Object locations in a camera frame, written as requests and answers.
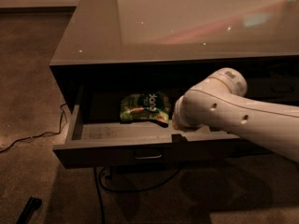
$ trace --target power cord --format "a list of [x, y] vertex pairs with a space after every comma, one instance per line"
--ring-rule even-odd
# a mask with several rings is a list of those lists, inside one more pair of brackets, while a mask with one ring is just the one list
[[20, 139], [17, 139], [15, 140], [14, 142], [12, 142], [8, 147], [6, 147], [5, 149], [2, 149], [0, 150], [0, 153], [4, 153], [4, 152], [7, 152], [9, 151], [15, 144], [21, 142], [21, 141], [25, 141], [25, 140], [29, 140], [29, 139], [36, 139], [36, 138], [39, 138], [39, 137], [50, 137], [50, 136], [54, 136], [54, 135], [58, 135], [62, 132], [65, 124], [67, 123], [67, 117], [66, 117], [66, 114], [65, 114], [65, 111], [63, 110], [63, 107], [66, 105], [65, 104], [62, 104], [60, 105], [60, 108], [62, 110], [62, 114], [60, 116], [60, 120], [59, 120], [59, 130], [58, 132], [44, 132], [42, 134], [39, 134], [39, 135], [34, 135], [34, 136], [28, 136], [28, 137], [24, 137], [24, 138], [20, 138]]
[[159, 183], [155, 186], [148, 187], [148, 188], [145, 188], [145, 189], [119, 189], [119, 190], [109, 189], [106, 186], [104, 186], [104, 184], [102, 182], [102, 176], [103, 176], [103, 173], [106, 170], [106, 168], [103, 168], [100, 171], [98, 176], [97, 176], [97, 173], [96, 173], [96, 168], [93, 168], [94, 182], [95, 182], [95, 186], [96, 186], [96, 189], [97, 189], [97, 194], [98, 194], [98, 198], [99, 198], [100, 206], [101, 206], [102, 224], [105, 224], [105, 211], [104, 211], [103, 199], [102, 199], [101, 192], [100, 192], [100, 187], [105, 191], [109, 191], [109, 192], [113, 192], [113, 193], [134, 193], [134, 192], [143, 192], [143, 191], [157, 189], [160, 186], [162, 186], [162, 185], [166, 184], [167, 182], [169, 182], [172, 178], [174, 178], [180, 172], [180, 170], [184, 167], [185, 164], [186, 163], [183, 163], [172, 175], [170, 175], [162, 183]]

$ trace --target brown floor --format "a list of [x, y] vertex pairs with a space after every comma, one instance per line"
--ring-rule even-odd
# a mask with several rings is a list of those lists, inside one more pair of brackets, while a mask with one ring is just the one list
[[[0, 147], [58, 130], [64, 100], [49, 63], [68, 21], [66, 13], [0, 15]], [[51, 150], [66, 131], [0, 154], [0, 223], [15, 223], [30, 196], [43, 201], [30, 223], [101, 223], [93, 170], [65, 170]], [[106, 185], [142, 189], [175, 171], [114, 175]], [[106, 223], [298, 223], [298, 172], [275, 154], [188, 163], [158, 189], [101, 190]]]

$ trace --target snack package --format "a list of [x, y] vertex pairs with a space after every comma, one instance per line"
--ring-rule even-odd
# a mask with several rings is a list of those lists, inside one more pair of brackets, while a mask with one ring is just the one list
[[121, 121], [156, 120], [168, 124], [171, 104], [162, 92], [131, 94], [121, 101]]

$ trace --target drawer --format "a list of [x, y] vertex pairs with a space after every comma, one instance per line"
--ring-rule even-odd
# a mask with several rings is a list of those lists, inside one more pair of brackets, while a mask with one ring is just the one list
[[[180, 92], [166, 91], [173, 100]], [[150, 121], [120, 123], [116, 118], [123, 95], [80, 89], [65, 144], [53, 147], [65, 168], [200, 161], [265, 152], [236, 135], [207, 126], [183, 132], [172, 128], [172, 120], [166, 128]]]

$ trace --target white robotic arm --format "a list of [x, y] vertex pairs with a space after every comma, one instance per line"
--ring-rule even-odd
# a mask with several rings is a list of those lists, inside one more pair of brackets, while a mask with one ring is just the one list
[[299, 161], [299, 107], [244, 98], [247, 82], [223, 68], [190, 88], [175, 105], [175, 128], [207, 125]]

